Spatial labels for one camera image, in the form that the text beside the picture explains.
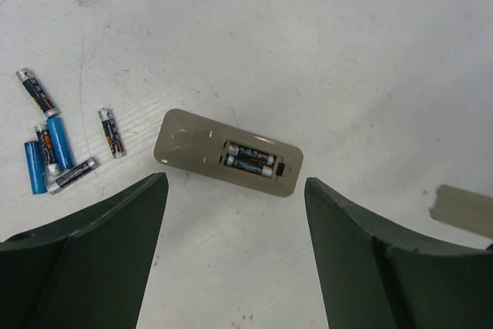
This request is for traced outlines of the beige battery cover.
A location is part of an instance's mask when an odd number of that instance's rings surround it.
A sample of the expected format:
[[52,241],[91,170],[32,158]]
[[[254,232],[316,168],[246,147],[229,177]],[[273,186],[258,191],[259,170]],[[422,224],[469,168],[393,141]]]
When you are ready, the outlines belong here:
[[429,214],[438,222],[492,238],[491,196],[442,184]]

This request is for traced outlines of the blue AAA battery lower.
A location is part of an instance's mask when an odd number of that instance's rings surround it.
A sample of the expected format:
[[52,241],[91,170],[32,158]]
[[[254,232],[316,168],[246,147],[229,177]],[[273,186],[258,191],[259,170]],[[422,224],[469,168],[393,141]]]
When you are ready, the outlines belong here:
[[58,116],[53,116],[48,118],[46,123],[59,169],[61,171],[72,169],[74,167],[74,162],[62,119]]

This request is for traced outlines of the black AAA battery far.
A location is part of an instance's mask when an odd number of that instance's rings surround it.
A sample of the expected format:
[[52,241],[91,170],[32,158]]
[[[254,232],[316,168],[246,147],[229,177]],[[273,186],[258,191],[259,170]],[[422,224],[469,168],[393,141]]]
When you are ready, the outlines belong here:
[[59,109],[55,106],[40,81],[30,69],[20,69],[15,72],[15,75],[46,118],[60,114]]

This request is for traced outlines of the black AAA battery crossing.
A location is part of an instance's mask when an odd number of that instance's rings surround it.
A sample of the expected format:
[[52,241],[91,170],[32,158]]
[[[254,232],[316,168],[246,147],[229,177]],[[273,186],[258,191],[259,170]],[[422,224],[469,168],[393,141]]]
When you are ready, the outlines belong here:
[[238,156],[241,159],[246,159],[252,163],[262,163],[267,166],[272,166],[276,161],[275,155],[242,146],[237,143],[230,143],[227,146],[227,153],[232,156]]

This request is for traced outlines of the black AAA battery middle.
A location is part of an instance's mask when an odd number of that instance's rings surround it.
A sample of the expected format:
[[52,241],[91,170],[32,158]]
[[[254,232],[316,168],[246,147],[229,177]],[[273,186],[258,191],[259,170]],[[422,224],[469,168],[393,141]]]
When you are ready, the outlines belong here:
[[37,135],[47,175],[50,177],[57,177],[59,175],[59,162],[55,157],[55,151],[48,127],[47,125],[37,125],[34,127],[34,130]]

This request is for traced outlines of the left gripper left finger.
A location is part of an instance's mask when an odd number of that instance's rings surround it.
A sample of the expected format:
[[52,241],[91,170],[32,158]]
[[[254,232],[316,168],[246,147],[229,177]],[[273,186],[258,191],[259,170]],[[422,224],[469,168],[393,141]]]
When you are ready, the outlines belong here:
[[134,328],[166,208],[154,173],[1,243],[3,328]]

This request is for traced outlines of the black AAA battery bottom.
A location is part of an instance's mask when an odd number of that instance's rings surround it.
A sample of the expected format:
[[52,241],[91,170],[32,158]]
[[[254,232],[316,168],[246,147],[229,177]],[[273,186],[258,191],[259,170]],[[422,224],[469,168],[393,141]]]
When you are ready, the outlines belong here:
[[96,161],[90,157],[86,161],[78,164],[51,183],[46,185],[46,189],[50,194],[56,194],[72,185],[76,181],[91,173],[97,167]]

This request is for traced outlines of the black AAA battery orange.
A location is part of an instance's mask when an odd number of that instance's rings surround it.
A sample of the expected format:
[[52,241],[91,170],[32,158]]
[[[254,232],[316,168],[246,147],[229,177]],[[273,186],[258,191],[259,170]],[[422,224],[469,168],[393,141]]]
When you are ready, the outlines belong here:
[[270,166],[262,163],[252,163],[238,156],[227,155],[224,165],[269,179],[273,175],[273,169]]

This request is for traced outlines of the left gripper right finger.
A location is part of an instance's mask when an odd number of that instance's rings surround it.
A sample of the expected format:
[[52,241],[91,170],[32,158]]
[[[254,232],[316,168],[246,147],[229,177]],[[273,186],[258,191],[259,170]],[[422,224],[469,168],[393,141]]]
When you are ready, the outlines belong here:
[[311,177],[311,242],[332,328],[490,328],[492,253],[409,230]]

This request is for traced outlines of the beige white remote control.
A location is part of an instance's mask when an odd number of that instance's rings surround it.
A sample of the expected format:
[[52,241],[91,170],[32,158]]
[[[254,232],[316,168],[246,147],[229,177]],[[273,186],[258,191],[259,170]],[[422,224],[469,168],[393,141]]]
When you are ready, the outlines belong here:
[[171,109],[163,119],[153,155],[157,162],[275,196],[290,196],[302,151],[275,139]]

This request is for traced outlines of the black AAA battery lone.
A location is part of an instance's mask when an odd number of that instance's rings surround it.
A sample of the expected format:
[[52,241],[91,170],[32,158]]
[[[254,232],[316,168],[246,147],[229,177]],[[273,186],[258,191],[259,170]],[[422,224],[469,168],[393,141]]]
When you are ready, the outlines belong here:
[[126,150],[122,144],[112,110],[102,108],[98,111],[98,115],[113,158],[118,159],[125,156]]

